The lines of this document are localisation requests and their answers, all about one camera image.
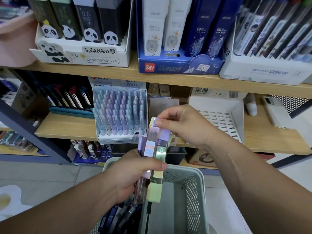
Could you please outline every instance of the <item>right hand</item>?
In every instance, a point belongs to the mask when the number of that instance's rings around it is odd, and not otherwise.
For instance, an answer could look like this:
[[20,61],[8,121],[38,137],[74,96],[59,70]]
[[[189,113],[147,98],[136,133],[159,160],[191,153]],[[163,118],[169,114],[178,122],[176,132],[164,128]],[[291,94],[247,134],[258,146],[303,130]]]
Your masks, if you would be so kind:
[[170,130],[201,150],[217,134],[222,133],[189,104],[169,107],[158,118],[155,121],[156,126]]

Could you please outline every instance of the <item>pen holder rack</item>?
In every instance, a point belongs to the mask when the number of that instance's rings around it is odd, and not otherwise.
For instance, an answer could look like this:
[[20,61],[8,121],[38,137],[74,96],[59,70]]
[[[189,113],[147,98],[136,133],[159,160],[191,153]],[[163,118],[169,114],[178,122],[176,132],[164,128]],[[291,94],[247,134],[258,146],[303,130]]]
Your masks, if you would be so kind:
[[101,144],[138,143],[147,136],[146,83],[89,78],[96,133]]

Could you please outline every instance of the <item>tiled floor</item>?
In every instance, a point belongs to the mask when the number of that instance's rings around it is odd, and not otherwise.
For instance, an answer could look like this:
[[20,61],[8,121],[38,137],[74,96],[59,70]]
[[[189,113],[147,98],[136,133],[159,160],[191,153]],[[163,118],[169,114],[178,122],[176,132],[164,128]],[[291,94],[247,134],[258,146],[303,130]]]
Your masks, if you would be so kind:
[[[312,159],[281,171],[312,191]],[[0,161],[0,187],[17,185],[21,202],[37,205],[102,171],[103,167],[76,167]],[[205,175],[207,219],[217,234],[252,234],[220,176]]]

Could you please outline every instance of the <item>gray plastic basket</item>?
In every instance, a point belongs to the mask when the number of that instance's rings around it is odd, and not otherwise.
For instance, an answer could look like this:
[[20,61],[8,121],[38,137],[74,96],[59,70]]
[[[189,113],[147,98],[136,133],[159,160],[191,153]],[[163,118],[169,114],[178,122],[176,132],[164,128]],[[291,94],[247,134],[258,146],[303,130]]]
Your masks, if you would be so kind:
[[[110,158],[106,170],[119,157]],[[149,220],[143,204],[139,234],[209,234],[205,211],[204,176],[196,168],[168,165],[160,203],[152,203]],[[97,234],[99,223],[90,234]]]

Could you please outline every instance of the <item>hand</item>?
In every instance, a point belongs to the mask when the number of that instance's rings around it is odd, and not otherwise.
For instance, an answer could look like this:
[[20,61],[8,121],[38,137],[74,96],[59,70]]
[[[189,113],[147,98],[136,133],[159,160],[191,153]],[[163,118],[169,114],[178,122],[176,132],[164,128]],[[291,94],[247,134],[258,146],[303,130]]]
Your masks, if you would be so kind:
[[134,192],[134,183],[147,170],[164,171],[168,165],[157,158],[141,157],[137,149],[126,153],[107,169],[108,179],[117,191],[116,204],[126,200]]
[[188,104],[169,107],[158,118],[156,126],[170,130],[201,150],[215,135],[222,133]]

